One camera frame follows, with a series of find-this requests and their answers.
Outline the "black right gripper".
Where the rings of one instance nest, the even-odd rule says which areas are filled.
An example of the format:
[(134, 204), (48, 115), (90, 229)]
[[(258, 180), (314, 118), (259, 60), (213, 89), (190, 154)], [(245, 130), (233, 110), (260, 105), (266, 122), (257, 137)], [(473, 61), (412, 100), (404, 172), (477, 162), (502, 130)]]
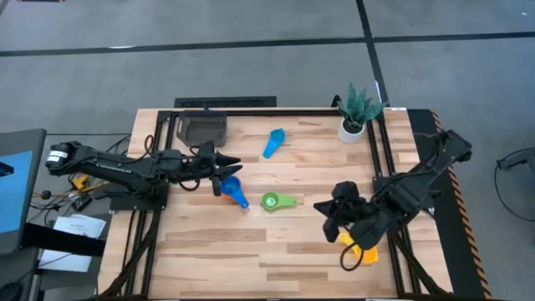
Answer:
[(364, 198), (339, 200), (332, 199), (316, 202), (313, 208), (327, 217), (323, 224), (326, 240), (334, 243), (339, 235), (339, 228), (345, 227), (353, 240), (363, 250), (369, 250), (377, 242), (375, 233), (379, 209)]

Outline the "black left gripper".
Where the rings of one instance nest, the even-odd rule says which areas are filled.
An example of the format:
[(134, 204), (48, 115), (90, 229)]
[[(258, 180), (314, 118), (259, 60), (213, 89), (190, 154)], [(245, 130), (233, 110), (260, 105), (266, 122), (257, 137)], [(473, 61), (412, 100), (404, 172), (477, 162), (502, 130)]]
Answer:
[(220, 196), (222, 194), (222, 181), (242, 169), (241, 165), (232, 166), (240, 162), (240, 158), (216, 153), (216, 164), (199, 167), (196, 170), (195, 180), (200, 182), (202, 179), (208, 179), (211, 182), (213, 195)]

